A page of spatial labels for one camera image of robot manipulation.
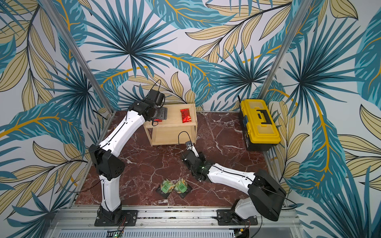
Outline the right aluminium corner post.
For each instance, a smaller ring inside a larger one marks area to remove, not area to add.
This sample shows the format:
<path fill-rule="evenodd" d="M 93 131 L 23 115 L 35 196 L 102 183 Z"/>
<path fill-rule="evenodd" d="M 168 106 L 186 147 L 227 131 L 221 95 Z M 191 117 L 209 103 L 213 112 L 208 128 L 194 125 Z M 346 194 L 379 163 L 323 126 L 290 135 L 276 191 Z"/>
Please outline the right aluminium corner post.
<path fill-rule="evenodd" d="M 285 35 L 285 38 L 283 40 L 282 45 L 280 46 L 280 49 L 278 51 L 278 54 L 276 55 L 276 58 L 271 66 L 271 69 L 269 70 L 267 77 L 262 84 L 261 91 L 259 92 L 259 95 L 257 96 L 257 99 L 265 99 L 266 93 L 271 85 L 271 82 L 276 74 L 276 71 L 281 63 L 281 60 L 286 55 L 287 50 L 289 49 L 292 40 L 294 39 L 299 26 L 302 24 L 302 21 L 304 19 L 304 16 L 306 15 L 308 8 L 310 7 L 312 3 L 312 0 L 305 0 L 302 1 L 300 4 L 300 7 L 298 11 L 296 12 L 296 15 L 291 22 L 290 29 L 288 30 L 288 33 Z"/>

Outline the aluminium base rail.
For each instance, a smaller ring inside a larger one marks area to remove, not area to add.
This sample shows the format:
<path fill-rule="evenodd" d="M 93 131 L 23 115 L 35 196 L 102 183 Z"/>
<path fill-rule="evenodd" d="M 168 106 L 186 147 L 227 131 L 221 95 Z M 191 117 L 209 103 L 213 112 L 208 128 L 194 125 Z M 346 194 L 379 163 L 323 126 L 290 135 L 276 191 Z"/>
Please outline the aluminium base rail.
<path fill-rule="evenodd" d="M 282 211 L 277 222 L 255 216 L 240 225 L 222 225 L 221 207 L 124 206 L 127 226 L 96 227 L 96 206 L 57 212 L 46 238 L 305 238 L 298 214 Z"/>

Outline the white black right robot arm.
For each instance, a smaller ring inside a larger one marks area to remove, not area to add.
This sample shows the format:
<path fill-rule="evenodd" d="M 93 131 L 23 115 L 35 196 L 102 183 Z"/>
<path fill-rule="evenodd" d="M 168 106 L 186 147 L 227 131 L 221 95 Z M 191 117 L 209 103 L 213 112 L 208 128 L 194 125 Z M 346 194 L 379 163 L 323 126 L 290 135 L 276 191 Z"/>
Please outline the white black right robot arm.
<path fill-rule="evenodd" d="M 182 153 L 181 160 L 198 181 L 226 185 L 248 195 L 237 199 L 230 209 L 217 211 L 215 219 L 220 226 L 244 225 L 257 216 L 278 221 L 286 191 L 265 170 L 243 172 L 208 161 L 195 149 Z"/>

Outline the left aluminium corner post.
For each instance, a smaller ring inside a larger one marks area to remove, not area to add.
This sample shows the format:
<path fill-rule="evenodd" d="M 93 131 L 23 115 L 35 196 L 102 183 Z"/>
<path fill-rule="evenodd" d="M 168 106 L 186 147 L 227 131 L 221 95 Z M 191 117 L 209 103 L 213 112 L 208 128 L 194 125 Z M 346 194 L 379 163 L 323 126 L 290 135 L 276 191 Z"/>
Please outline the left aluminium corner post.
<path fill-rule="evenodd" d="M 53 24 L 56 26 L 57 31 L 62 36 L 63 40 L 68 46 L 68 49 L 72 52 L 74 58 L 76 59 L 79 66 L 82 68 L 87 79 L 94 88 L 94 91 L 98 94 L 101 103 L 106 108 L 109 114 L 113 114 L 114 110 L 111 107 L 108 99 L 103 93 L 100 85 L 98 84 L 93 72 L 91 71 L 89 65 L 87 64 L 85 57 L 82 55 L 79 47 L 77 46 L 73 36 L 70 31 L 64 25 L 64 20 L 59 16 L 57 8 L 54 6 L 53 1 L 41 0 L 42 7 L 47 11 L 47 15 Z"/>

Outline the light wooden two-tier shelf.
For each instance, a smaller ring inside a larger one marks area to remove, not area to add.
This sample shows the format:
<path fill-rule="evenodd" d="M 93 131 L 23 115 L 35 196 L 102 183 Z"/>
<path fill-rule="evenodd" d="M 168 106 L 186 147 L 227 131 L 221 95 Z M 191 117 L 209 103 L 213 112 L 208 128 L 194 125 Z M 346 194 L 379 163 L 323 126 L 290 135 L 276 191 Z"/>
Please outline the light wooden two-tier shelf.
<path fill-rule="evenodd" d="M 196 144 L 197 138 L 197 115 L 195 104 L 165 105 L 167 119 L 155 126 L 151 122 L 144 123 L 144 130 L 152 146 L 176 145 L 192 141 Z M 180 110 L 189 109 L 191 122 L 182 122 Z"/>

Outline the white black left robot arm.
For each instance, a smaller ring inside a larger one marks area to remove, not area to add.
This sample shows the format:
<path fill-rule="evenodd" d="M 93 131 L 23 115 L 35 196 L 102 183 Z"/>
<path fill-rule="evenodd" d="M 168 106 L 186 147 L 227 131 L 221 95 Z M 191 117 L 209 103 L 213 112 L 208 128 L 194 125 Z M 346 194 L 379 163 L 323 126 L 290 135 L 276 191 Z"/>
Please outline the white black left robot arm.
<path fill-rule="evenodd" d="M 119 159 L 119 155 L 139 127 L 160 116 L 164 103 L 164 98 L 156 101 L 144 99 L 134 102 L 114 131 L 99 144 L 90 146 L 90 157 L 99 175 L 102 190 L 102 202 L 95 221 L 96 227 L 123 225 L 129 222 L 128 215 L 131 220 L 134 220 L 131 212 L 125 214 L 122 211 L 120 177 L 125 164 Z"/>

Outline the aluminium corner post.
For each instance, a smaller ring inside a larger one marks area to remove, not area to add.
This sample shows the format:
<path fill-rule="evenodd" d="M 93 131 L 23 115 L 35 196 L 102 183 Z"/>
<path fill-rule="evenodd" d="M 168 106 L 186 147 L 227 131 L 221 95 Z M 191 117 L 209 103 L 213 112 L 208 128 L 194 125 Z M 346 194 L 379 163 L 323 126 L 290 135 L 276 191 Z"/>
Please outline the aluminium corner post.
<path fill-rule="evenodd" d="M 93 72 L 91 71 L 89 65 L 87 64 L 85 57 L 82 55 L 79 47 L 77 46 L 73 36 L 70 31 L 64 25 L 64 20 L 59 16 L 57 8 L 54 6 L 53 1 L 41 0 L 42 7 L 47 11 L 47 15 L 53 24 L 56 26 L 57 31 L 62 36 L 63 40 L 68 46 L 68 49 L 72 52 L 74 58 L 76 59 L 79 66 L 82 68 L 87 79 L 94 88 L 94 91 L 98 94 L 101 103 L 106 108 L 109 114 L 113 114 L 114 110 L 111 107 L 108 99 L 103 93 L 100 85 L 98 84 Z"/>
<path fill-rule="evenodd" d="M 312 3 L 312 0 L 305 0 L 302 1 L 300 4 L 300 7 L 298 11 L 296 12 L 296 15 L 291 22 L 290 29 L 288 30 L 288 33 L 285 35 L 285 38 L 283 40 L 282 45 L 280 46 L 280 49 L 278 51 L 278 54 L 276 55 L 276 58 L 271 66 L 271 69 L 269 70 L 267 77 L 262 84 L 261 91 L 259 92 L 259 95 L 257 96 L 257 99 L 265 99 L 266 93 L 271 85 L 271 82 L 276 74 L 276 71 L 281 63 L 281 60 L 286 55 L 287 50 L 289 49 L 292 40 L 294 39 L 299 26 L 302 24 L 302 21 L 304 19 L 304 16 L 306 15 L 308 8 L 310 7 Z"/>

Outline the yellow black toolbox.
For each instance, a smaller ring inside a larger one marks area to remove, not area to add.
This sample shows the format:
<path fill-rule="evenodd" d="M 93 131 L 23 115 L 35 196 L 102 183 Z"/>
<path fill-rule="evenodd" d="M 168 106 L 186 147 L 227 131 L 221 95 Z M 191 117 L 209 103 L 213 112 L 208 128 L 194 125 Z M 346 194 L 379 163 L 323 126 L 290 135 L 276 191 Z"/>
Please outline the yellow black toolbox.
<path fill-rule="evenodd" d="M 248 151 L 268 151 L 281 142 L 270 111 L 264 100 L 245 99 L 240 102 L 239 121 Z"/>

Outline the green tea bag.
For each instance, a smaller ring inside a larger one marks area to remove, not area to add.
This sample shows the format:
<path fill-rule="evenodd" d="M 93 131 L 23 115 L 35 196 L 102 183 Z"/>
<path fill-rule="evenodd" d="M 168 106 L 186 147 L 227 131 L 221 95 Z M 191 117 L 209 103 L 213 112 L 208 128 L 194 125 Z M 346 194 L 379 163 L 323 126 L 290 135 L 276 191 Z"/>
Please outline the green tea bag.
<path fill-rule="evenodd" d="M 156 192 L 161 195 L 164 199 L 167 199 L 170 193 L 175 188 L 175 184 L 168 179 L 165 179 L 156 189 Z"/>
<path fill-rule="evenodd" d="M 181 198 L 185 198 L 191 192 L 192 188 L 185 179 L 181 178 L 175 183 L 175 190 Z"/>

